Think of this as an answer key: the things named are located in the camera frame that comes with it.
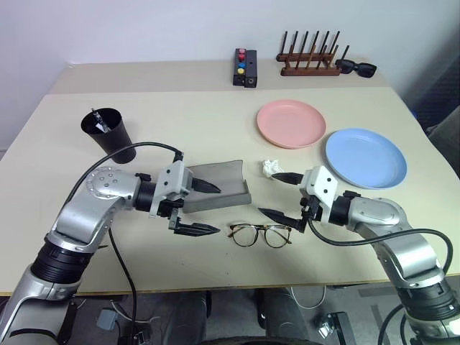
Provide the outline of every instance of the wooden rack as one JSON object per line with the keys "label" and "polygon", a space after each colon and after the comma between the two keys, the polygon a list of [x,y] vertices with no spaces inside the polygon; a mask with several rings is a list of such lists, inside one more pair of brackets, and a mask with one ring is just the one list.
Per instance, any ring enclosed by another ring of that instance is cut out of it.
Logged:
{"label": "wooden rack", "polygon": [[286,38],[288,37],[288,32],[285,32],[285,35],[282,40],[282,47],[280,54],[277,55],[276,60],[285,63],[285,67],[281,69],[281,75],[283,76],[298,76],[298,75],[339,75],[340,69],[334,65],[334,57],[336,56],[337,49],[339,48],[336,45],[337,38],[339,37],[340,31],[338,31],[333,39],[333,42],[328,51],[327,39],[329,36],[329,31],[327,31],[324,36],[323,43],[319,51],[316,48],[319,45],[316,45],[318,40],[319,31],[316,32],[316,35],[311,44],[310,50],[308,53],[304,53],[305,44],[308,38],[308,31],[305,33],[302,41],[302,46],[300,52],[294,52],[295,41],[297,40],[298,31],[295,32],[293,43],[290,45],[289,52],[284,53]]}

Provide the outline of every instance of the table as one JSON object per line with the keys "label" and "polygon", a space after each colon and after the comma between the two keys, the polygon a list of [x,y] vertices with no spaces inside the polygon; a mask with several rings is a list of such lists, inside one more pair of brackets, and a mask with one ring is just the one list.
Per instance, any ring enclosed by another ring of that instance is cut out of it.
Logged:
{"label": "table", "polygon": [[[183,217],[187,223],[217,226],[218,234],[174,235],[165,219],[150,219],[137,211],[118,213],[114,235],[139,291],[386,280],[370,246],[331,247],[308,230],[293,231],[293,243],[282,249],[272,249],[263,241],[241,248],[227,237],[228,225],[234,222],[269,223],[257,207],[298,217],[298,189],[263,177],[261,161],[278,159],[286,171],[303,173],[325,164],[328,135],[347,127],[370,129],[392,140],[407,160],[408,175],[388,190],[362,190],[339,179],[338,192],[348,189],[370,198],[393,199],[405,209],[414,228],[448,234],[455,248],[450,273],[459,274],[460,182],[383,77],[364,79],[352,73],[289,78],[279,76],[281,67],[261,60],[257,89],[233,87],[231,64],[219,61],[77,65],[65,70],[0,162],[0,294],[9,295],[14,289],[24,268],[35,259],[70,188],[103,155],[80,129],[91,107],[118,109],[133,142],[171,144],[185,152],[187,165],[244,161],[251,205]],[[304,101],[323,114],[327,130],[320,142],[288,150],[263,139],[255,125],[257,111],[283,98]],[[168,151],[138,148],[137,158],[121,167],[155,175],[171,159]],[[359,239],[337,226],[321,231],[338,240]],[[426,238],[444,261],[443,242]],[[81,293],[129,291],[111,247],[95,253],[83,278]]]}

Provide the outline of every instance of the pink plate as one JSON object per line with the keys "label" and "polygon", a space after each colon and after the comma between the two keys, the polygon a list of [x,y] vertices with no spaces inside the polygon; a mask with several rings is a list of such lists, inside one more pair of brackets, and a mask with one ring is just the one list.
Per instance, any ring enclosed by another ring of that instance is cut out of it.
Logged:
{"label": "pink plate", "polygon": [[257,114],[257,126],[265,139],[285,149],[312,145],[326,131],[319,111],[292,99],[265,104]]}

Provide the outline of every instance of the eyeglasses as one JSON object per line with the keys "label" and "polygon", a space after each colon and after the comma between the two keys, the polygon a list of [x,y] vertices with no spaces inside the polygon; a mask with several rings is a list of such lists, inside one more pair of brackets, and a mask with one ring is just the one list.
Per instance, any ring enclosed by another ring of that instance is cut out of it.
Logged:
{"label": "eyeglasses", "polygon": [[351,60],[336,60],[336,66],[340,68],[341,73],[350,74],[355,70],[360,77],[371,78],[376,69],[376,65],[371,65],[370,63],[355,63]]}
{"label": "eyeglasses", "polygon": [[236,244],[241,247],[250,247],[256,243],[259,237],[259,230],[263,230],[264,239],[272,248],[281,248],[289,241],[290,230],[289,226],[284,225],[252,225],[252,224],[234,224],[230,225],[231,237]]}

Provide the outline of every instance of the pen holder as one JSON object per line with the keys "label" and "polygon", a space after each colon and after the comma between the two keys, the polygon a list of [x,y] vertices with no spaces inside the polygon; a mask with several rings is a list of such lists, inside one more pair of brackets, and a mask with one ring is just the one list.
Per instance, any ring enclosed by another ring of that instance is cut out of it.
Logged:
{"label": "pen holder", "polygon": [[[119,111],[112,108],[102,108],[95,110],[109,128],[108,132],[103,132],[96,125],[98,124],[94,112],[92,111],[81,120],[81,129],[94,139],[102,149],[110,155],[122,147],[131,145],[131,139],[124,128],[123,119]],[[115,163],[125,164],[131,162],[136,157],[134,148],[126,149],[112,157]]]}

